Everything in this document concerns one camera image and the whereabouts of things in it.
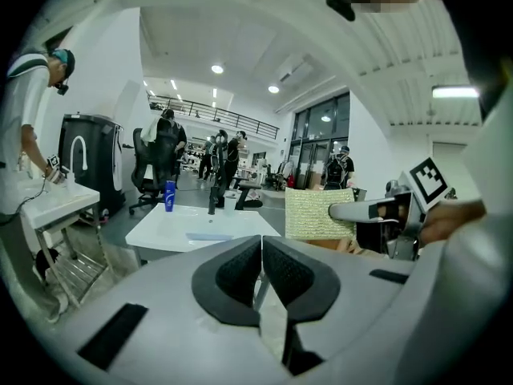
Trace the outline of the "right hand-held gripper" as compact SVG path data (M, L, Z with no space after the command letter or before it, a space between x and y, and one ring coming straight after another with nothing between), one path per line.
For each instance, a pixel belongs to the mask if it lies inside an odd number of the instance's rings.
M383 199L331 204L329 216L356 223L356 241L360 248L386 255L390 259L415 261L420 250L420 232L430 208L440 202L450 187L435 162L423 162L402 172L386 185ZM401 205L399 221L384 220L379 207Z

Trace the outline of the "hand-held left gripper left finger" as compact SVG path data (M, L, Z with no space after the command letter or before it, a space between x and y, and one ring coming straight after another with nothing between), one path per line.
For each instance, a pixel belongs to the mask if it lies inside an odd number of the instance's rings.
M151 262L77 311L63 342L132 385L280 385L289 372L253 305L260 271L260 236Z

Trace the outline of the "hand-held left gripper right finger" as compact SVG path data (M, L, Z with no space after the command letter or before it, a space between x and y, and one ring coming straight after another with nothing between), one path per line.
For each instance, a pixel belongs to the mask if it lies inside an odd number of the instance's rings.
M264 237L265 276L287 313L282 362L306 372L362 336L392 304L414 263Z

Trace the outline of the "yellow-green sponge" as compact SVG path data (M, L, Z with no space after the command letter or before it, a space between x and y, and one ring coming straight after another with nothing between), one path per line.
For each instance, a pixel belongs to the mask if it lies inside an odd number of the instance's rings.
M334 220L329 215L332 204L354 202L353 192L342 190L285 190L285 236L298 241L340 240L354 238L352 221Z

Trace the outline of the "person's right forearm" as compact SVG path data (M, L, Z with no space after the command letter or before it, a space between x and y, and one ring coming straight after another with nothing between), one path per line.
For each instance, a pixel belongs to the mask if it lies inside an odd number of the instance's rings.
M445 241L466 223L477 221L487 213L482 201L448 201L438 203L426 215L420 242L429 245Z

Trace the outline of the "person's right hand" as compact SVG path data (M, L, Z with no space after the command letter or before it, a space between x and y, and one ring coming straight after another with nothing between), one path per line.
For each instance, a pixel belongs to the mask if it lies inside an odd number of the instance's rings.
M404 208L401 205L379 205L378 216L384 220L399 221L403 216Z

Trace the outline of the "glass entrance doors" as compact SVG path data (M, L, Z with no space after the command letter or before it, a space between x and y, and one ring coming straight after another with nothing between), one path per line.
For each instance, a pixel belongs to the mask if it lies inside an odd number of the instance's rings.
M307 107L295 115L289 160L294 188L312 189L321 183L329 159L348 144L348 92Z

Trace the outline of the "blue bottle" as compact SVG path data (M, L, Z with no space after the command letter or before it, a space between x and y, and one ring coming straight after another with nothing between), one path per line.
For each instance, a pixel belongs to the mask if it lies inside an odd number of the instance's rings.
M167 180L164 188L164 209L170 213L173 211L176 196L176 182Z

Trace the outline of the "steel rack stand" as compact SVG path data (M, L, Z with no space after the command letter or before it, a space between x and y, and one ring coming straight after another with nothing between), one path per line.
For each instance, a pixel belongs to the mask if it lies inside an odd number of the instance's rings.
M89 225L95 231L97 246L103 255L101 261L96 261L74 247L68 229L76 222ZM34 260L35 275L44 286L48 285L47 276L51 275L71 305L79 308L84 297L110 265L100 235L99 204L66 203L47 213L31 215L30 224L40 246Z

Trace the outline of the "black balcony railing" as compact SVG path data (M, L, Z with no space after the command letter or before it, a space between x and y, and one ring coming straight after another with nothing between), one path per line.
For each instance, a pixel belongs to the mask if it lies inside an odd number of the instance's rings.
M247 134L263 136L267 139L275 140L279 131L278 127L271 124L203 103L161 95L149 95L147 99L149 107L153 111L164 111L170 108L179 117L187 116L196 120L223 124L226 127L242 130Z

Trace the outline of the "white cloth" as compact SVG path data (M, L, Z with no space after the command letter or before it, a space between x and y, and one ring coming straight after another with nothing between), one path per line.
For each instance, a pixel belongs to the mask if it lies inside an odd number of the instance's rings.
M140 139L145 143L154 143L158 133L159 115L154 115L151 122L141 130Z

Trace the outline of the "black and white appliance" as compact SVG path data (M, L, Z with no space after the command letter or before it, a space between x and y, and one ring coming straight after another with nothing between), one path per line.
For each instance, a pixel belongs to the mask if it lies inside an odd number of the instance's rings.
M71 142L82 136L87 145L88 170L83 171L83 152L75 145L75 182L100 194L101 217L112 217L125 202L122 182L123 127L109 117L88 114L66 114L59 138L61 165L70 168Z

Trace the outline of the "white sink with metal rack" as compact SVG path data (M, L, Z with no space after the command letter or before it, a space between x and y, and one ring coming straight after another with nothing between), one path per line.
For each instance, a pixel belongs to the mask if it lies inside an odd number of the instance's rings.
M89 209L100 200L94 189L73 184L71 190L66 185L55 185L39 180L22 180L18 183L20 195L27 201L21 208L22 217L32 229L41 229L50 223Z

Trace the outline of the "white curved faucet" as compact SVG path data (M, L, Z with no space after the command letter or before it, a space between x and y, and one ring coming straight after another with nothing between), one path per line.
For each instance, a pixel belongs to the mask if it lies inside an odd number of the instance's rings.
M82 160L82 167L81 167L81 169L83 171L88 170L88 164L87 164L87 145L86 145L85 139L82 136L76 136L73 139L73 141L71 142L71 149L70 149L70 170L71 170L71 173L75 173L74 157L75 157L75 145L77 143L81 144L82 152L83 152L83 160Z

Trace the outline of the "person's black clothing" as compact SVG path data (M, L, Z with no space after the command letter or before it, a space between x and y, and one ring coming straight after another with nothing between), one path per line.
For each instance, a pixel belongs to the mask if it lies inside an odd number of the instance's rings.
M461 43L472 86L485 120L511 80L513 0L442 0Z

